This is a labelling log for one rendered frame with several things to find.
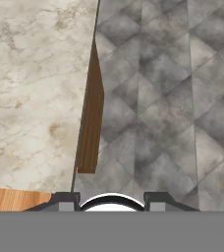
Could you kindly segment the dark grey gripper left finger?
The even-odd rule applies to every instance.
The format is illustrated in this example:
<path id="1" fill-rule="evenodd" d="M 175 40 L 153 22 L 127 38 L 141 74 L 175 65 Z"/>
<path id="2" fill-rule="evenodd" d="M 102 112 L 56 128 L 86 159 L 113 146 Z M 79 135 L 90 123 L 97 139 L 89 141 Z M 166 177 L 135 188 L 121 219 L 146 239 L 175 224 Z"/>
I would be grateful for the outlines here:
<path id="1" fill-rule="evenodd" d="M 81 194 L 79 192 L 57 192 L 48 202 L 29 208 L 30 212 L 79 212 Z"/>

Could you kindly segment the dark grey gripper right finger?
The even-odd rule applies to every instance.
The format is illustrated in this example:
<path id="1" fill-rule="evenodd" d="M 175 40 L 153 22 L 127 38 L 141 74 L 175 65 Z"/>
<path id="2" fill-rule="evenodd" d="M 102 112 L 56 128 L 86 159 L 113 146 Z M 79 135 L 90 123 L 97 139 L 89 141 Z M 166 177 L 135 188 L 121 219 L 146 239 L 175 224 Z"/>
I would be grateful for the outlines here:
<path id="1" fill-rule="evenodd" d="M 143 200 L 146 212 L 197 212 L 197 209 L 177 202 L 168 192 L 145 192 Z"/>

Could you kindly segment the brown wooden drawer front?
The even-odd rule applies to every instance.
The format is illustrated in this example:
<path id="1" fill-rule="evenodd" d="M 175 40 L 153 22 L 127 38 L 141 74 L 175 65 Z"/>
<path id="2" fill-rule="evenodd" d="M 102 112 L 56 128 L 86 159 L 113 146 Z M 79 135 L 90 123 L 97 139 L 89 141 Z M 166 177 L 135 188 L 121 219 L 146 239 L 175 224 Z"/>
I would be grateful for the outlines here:
<path id="1" fill-rule="evenodd" d="M 84 112 L 78 145 L 78 173 L 94 173 L 97 166 L 100 130 L 104 105 L 102 83 L 96 42 L 92 43 L 87 84 L 84 98 Z"/>

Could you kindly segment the white and black round object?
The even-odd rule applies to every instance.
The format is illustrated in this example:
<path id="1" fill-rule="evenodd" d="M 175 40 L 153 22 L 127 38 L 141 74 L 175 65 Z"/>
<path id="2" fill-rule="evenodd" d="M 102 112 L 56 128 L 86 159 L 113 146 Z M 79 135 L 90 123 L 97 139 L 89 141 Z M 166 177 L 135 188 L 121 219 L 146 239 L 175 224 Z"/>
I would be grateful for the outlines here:
<path id="1" fill-rule="evenodd" d="M 82 212 L 143 212 L 144 205 L 134 198 L 118 193 L 100 194 L 81 205 Z"/>

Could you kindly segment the light wooden board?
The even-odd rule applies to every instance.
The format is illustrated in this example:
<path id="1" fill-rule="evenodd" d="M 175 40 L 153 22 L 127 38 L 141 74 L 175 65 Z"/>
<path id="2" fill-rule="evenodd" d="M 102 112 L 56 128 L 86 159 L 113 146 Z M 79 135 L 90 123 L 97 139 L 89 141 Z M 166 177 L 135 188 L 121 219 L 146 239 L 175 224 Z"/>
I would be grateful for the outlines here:
<path id="1" fill-rule="evenodd" d="M 0 212 L 21 212 L 48 202 L 50 193 L 0 188 Z"/>

